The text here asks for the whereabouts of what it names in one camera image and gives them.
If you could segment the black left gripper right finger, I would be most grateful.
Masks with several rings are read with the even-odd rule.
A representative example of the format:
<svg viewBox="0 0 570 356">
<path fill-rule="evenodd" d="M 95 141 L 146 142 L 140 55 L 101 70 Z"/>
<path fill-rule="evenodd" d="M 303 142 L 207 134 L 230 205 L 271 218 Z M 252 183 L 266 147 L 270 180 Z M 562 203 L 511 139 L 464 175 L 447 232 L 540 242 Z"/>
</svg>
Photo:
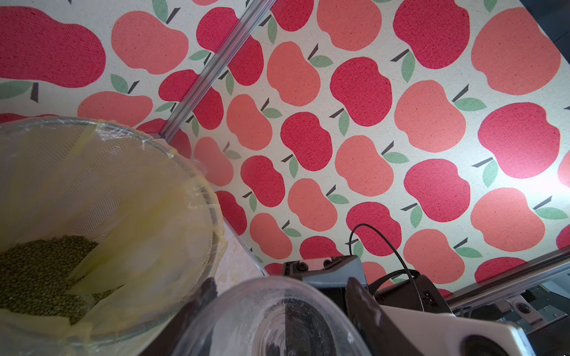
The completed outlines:
<svg viewBox="0 0 570 356">
<path fill-rule="evenodd" d="M 347 316 L 372 355 L 422 355 L 354 277 L 347 282 L 346 304 Z"/>
</svg>

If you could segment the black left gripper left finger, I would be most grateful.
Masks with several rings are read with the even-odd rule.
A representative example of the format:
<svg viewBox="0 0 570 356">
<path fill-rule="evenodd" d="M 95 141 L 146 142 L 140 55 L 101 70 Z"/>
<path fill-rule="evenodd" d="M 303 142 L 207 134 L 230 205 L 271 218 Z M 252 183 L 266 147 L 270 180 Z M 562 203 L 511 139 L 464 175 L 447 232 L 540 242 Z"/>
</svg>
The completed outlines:
<svg viewBox="0 0 570 356">
<path fill-rule="evenodd" d="M 163 331 L 140 353 L 140 356 L 173 355 L 191 323 L 217 296 L 215 279 L 206 278 Z"/>
</svg>

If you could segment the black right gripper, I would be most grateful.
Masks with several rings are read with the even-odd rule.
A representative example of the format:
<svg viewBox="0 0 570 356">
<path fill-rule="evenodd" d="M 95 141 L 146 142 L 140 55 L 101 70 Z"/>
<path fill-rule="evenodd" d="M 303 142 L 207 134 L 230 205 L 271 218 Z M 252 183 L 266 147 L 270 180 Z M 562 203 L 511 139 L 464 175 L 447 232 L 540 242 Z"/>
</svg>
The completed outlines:
<svg viewBox="0 0 570 356">
<path fill-rule="evenodd" d="M 351 277 L 368 290 L 362 261 L 356 255 L 285 262 L 281 275 L 316 288 L 343 312 L 347 311 L 345 294 Z"/>
</svg>

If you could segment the clear jar with mung beans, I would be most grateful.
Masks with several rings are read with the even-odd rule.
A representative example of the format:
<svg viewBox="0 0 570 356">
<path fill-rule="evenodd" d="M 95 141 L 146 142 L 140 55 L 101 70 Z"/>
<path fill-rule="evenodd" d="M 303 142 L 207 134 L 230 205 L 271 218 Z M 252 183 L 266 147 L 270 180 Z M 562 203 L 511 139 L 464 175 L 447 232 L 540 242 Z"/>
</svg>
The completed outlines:
<svg viewBox="0 0 570 356">
<path fill-rule="evenodd" d="M 369 355 L 343 311 L 319 290 L 289 277 L 232 287 L 202 309 L 174 355 Z"/>
</svg>

